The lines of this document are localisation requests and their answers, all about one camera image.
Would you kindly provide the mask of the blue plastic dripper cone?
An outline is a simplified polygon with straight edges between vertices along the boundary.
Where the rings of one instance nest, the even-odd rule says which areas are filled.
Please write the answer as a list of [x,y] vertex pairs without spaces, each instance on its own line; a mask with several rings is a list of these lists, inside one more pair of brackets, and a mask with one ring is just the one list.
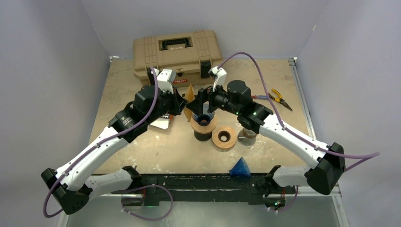
[[208,126],[210,122],[213,120],[215,114],[212,113],[204,113],[202,115],[197,115],[192,113],[192,119],[200,126]]

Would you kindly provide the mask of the brown paper coffee filter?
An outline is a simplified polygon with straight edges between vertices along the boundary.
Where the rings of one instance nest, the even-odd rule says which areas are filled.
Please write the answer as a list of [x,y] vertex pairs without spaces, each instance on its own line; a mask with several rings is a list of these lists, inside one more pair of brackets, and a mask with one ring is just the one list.
[[[185,96],[184,98],[190,103],[195,99],[195,94],[194,94],[194,90],[193,90],[193,86],[192,84],[190,84],[186,90]],[[187,107],[184,108],[183,110],[184,115],[187,119],[187,122],[191,121],[192,118],[192,111],[190,109],[188,109]]]

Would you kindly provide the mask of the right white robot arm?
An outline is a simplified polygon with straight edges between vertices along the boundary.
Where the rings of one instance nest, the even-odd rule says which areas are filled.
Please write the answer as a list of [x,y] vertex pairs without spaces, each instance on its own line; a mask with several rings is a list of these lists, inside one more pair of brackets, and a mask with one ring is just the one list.
[[342,145],[317,141],[279,120],[271,109],[253,100],[251,89],[244,81],[233,80],[226,90],[221,85],[202,88],[187,108],[202,115],[205,102],[209,104],[208,112],[221,109],[235,114],[243,128],[274,140],[306,163],[306,166],[272,169],[265,180],[270,192],[278,192],[286,186],[308,185],[316,192],[328,195],[345,172]]

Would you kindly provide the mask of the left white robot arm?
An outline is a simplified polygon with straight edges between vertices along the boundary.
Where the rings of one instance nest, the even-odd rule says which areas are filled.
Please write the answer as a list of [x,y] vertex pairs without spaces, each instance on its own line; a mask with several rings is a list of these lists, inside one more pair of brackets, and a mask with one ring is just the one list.
[[104,175],[96,181],[92,174],[106,160],[120,149],[133,142],[148,130],[148,126],[164,114],[180,115],[188,101],[176,88],[162,91],[156,86],[143,87],[135,94],[134,100],[109,121],[101,134],[83,151],[65,165],[47,168],[41,178],[49,188],[43,205],[43,214],[47,213],[47,203],[53,196],[67,215],[82,209],[90,199],[99,196],[101,191],[112,192],[126,190],[136,193],[140,190],[141,180],[133,167]]

